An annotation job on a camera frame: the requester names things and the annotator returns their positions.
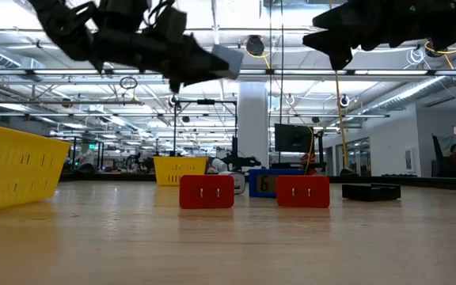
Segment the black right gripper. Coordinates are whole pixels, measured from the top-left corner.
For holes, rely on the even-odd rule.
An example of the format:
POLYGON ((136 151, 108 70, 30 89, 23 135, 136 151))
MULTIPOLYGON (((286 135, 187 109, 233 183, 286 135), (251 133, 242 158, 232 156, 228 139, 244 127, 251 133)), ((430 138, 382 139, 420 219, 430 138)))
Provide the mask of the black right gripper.
POLYGON ((365 51, 379 44, 395 48, 408 40, 428 38, 423 20, 430 8, 428 0, 350 1, 313 18, 322 31, 305 35, 302 43, 326 54, 333 70, 343 70, 353 59, 352 48, 365 51))

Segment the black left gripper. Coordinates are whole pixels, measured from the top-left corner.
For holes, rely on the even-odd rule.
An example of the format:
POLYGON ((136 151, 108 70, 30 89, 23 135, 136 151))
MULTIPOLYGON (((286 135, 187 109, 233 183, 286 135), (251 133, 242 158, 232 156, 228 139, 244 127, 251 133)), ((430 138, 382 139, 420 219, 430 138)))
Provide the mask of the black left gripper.
POLYGON ((97 26, 94 48, 103 62, 113 62, 139 71, 156 71, 169 79, 169 89, 217 80, 210 72, 227 70, 229 63, 201 48, 195 37, 184 35, 187 14, 172 1, 152 8, 143 0, 102 0, 93 16, 97 26))

